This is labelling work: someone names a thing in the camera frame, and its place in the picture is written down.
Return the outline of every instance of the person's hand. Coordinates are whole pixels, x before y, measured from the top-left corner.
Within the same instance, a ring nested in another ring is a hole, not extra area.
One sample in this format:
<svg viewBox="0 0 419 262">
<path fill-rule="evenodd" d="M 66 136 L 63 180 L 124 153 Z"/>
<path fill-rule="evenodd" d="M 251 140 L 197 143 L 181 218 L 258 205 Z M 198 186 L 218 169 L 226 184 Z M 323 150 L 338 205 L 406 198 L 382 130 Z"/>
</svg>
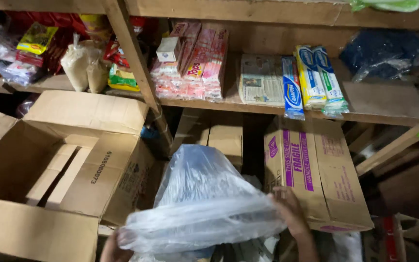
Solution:
<svg viewBox="0 0 419 262">
<path fill-rule="evenodd" d="M 128 262 L 134 254 L 131 250 L 120 249 L 117 243 L 118 231 L 108 237 L 101 252 L 100 262 Z"/>
<path fill-rule="evenodd" d="M 310 227 L 306 223 L 300 202 L 294 192 L 289 187 L 275 187 L 274 194 L 269 193 L 268 197 L 272 200 L 282 219 L 287 224 L 290 234 L 300 237 L 310 234 Z"/>
</svg>

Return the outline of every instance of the newspaper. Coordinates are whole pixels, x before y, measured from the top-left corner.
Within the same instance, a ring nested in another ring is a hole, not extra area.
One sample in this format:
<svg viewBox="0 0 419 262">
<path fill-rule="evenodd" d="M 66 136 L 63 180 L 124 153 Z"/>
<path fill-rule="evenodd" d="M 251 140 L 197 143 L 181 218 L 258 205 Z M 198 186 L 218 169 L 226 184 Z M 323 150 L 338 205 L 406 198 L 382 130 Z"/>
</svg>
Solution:
<svg viewBox="0 0 419 262">
<path fill-rule="evenodd" d="M 244 104 L 284 106 L 281 56 L 243 54 L 239 94 Z"/>
</svg>

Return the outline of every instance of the small white box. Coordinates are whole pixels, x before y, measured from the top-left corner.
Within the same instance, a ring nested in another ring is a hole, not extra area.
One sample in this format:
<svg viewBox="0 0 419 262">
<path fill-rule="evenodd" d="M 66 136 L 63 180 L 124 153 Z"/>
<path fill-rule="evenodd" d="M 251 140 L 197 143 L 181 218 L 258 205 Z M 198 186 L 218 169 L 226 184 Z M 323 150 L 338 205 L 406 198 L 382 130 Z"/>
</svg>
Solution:
<svg viewBox="0 0 419 262">
<path fill-rule="evenodd" d="M 175 62 L 179 57 L 182 45 L 178 37 L 163 37 L 156 50 L 160 62 Z"/>
</svg>

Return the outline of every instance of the green plastic bag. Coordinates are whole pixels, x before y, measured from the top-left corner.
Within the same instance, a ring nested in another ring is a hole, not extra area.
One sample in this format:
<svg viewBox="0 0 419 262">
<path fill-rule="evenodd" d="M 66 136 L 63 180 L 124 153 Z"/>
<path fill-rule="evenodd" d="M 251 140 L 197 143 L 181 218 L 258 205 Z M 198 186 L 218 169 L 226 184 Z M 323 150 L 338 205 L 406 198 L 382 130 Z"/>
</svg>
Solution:
<svg viewBox="0 0 419 262">
<path fill-rule="evenodd" d="M 366 7 L 396 12 L 413 12 L 419 9 L 419 0 L 350 0 L 352 11 Z"/>
</svg>

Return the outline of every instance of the yellow snack packet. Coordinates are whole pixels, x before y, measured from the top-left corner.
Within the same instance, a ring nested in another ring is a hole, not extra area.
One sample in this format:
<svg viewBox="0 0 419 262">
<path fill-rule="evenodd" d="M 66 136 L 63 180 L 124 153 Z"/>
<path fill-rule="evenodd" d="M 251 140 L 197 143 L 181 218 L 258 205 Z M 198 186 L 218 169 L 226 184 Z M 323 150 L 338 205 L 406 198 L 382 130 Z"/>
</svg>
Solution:
<svg viewBox="0 0 419 262">
<path fill-rule="evenodd" d="M 57 30 L 58 27 L 45 27 L 35 22 L 22 37 L 17 49 L 41 55 L 48 48 Z"/>
</svg>

